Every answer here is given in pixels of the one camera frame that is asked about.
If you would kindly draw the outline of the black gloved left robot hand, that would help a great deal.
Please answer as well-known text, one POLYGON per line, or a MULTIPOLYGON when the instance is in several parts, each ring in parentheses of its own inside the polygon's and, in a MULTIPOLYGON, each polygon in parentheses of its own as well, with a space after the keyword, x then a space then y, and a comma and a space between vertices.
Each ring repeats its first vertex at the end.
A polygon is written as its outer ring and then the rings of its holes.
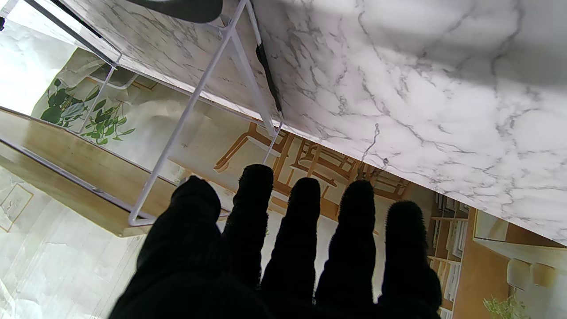
POLYGON ((320 185, 299 179, 265 270, 261 249, 275 184, 270 167, 243 170, 223 231, 221 204, 191 176, 144 241, 136 271, 112 319, 438 319, 443 293, 427 261, 427 230, 415 202, 390 206, 381 295, 373 298, 374 191, 356 180, 344 191, 338 226, 315 276, 320 185))

